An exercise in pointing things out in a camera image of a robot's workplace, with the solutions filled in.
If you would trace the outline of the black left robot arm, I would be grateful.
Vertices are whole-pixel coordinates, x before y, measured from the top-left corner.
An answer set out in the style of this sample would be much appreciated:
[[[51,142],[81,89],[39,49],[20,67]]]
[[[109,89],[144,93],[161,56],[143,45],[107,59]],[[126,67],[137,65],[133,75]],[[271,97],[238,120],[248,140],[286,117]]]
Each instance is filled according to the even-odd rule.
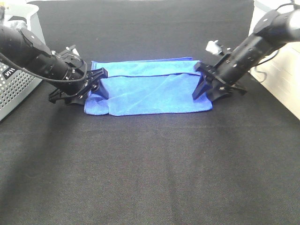
[[[73,52],[75,46],[60,53],[51,51],[26,28],[0,27],[0,58],[5,64],[49,82],[56,87],[48,100],[83,105],[90,92],[99,91],[104,99],[109,93],[101,80],[108,78],[104,68],[88,70],[87,63]]]

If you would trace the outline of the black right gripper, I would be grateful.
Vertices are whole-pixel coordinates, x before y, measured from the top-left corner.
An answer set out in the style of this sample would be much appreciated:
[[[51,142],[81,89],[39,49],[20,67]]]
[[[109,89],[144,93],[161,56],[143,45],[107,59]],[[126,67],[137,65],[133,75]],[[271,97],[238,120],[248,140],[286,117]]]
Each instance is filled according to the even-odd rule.
[[[194,65],[194,70],[201,73],[201,78],[192,93],[193,100],[197,100],[202,94],[214,102],[231,96],[234,91],[241,95],[247,93],[246,88],[238,84],[238,80],[246,74],[246,70],[240,69],[236,64],[216,67],[198,61]]]

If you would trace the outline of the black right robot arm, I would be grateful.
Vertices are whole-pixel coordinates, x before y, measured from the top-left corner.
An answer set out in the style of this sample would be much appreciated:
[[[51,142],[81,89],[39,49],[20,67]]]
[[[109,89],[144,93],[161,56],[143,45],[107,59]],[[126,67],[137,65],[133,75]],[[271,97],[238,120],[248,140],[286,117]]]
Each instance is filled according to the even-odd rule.
[[[233,90],[246,94],[238,80],[265,57],[290,42],[300,40],[300,11],[281,14],[276,10],[266,13],[256,24],[253,32],[233,51],[223,50],[214,44],[220,61],[214,66],[198,62],[195,71],[201,78],[192,94],[194,100],[202,94],[211,101],[231,95]]]

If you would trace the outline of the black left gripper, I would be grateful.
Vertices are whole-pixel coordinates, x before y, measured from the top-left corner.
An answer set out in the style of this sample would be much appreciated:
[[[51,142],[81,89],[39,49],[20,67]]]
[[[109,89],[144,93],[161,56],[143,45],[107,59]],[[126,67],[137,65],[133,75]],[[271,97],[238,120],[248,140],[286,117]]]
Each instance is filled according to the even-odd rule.
[[[88,95],[88,85],[91,80],[91,94],[96,94],[104,99],[109,99],[109,92],[104,87],[101,79],[108,78],[108,72],[105,68],[90,70],[87,72],[87,63],[72,61],[65,62],[67,64],[67,72],[63,78],[53,85],[56,89],[49,94],[48,100],[51,103],[56,103],[58,100],[63,100],[66,105],[84,105]]]

